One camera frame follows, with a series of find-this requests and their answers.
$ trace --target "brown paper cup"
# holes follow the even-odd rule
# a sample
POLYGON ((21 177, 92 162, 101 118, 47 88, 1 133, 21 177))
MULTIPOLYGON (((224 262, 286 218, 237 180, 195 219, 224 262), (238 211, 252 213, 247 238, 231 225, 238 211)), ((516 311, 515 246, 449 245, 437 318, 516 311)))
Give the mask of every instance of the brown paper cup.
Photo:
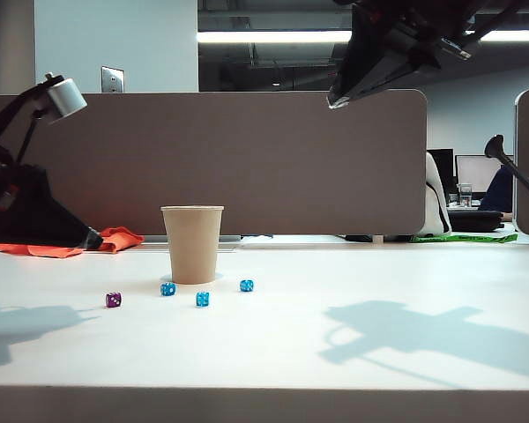
POLYGON ((223 206, 161 207, 167 230, 172 279, 176 284, 215 280, 223 206))

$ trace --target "desk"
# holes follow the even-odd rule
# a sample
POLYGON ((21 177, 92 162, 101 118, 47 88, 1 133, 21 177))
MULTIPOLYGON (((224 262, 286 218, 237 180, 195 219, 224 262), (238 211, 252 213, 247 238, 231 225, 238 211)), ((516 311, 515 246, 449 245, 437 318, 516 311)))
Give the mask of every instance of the desk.
POLYGON ((0 422, 529 423, 529 237, 298 240, 222 245, 174 297, 161 245, 0 253, 0 422))

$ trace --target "light switch plate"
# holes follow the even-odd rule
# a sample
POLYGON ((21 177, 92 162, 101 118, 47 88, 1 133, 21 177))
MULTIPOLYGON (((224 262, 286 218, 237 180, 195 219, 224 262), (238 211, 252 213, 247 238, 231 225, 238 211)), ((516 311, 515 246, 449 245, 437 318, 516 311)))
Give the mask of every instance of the light switch plate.
POLYGON ((102 66, 101 81, 103 93, 123 93, 123 70, 102 66))

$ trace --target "fluorescent light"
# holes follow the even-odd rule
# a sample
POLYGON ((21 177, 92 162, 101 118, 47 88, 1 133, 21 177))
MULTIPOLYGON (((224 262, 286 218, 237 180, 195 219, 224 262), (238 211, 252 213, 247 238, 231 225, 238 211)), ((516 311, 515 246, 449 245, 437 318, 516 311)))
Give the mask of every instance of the fluorescent light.
POLYGON ((482 41, 529 41, 529 31, 492 31, 484 35, 482 41))
POLYGON ((351 31, 241 31, 197 33, 199 43, 348 42, 351 31))
MULTIPOLYGON (((335 43, 348 42, 351 31, 230 31, 197 33, 199 43, 235 44, 235 43, 335 43)), ((492 31, 482 41, 506 42, 528 41, 529 31, 492 31)))

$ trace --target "orange cloth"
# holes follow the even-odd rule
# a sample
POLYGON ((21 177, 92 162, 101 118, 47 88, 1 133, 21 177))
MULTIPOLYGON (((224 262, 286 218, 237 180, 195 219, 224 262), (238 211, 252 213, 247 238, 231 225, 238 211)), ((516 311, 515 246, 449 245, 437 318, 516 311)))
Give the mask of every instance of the orange cloth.
MULTIPOLYGON (((100 232, 100 235, 104 239, 104 242, 100 245, 98 250, 110 252, 112 254, 117 253, 122 249, 128 249, 129 247, 139 245, 145 240, 145 237, 136 235, 127 227, 123 226, 107 227, 100 232)), ((77 256, 84 250, 42 245, 0 244, 0 251, 20 256, 66 258, 77 256)))

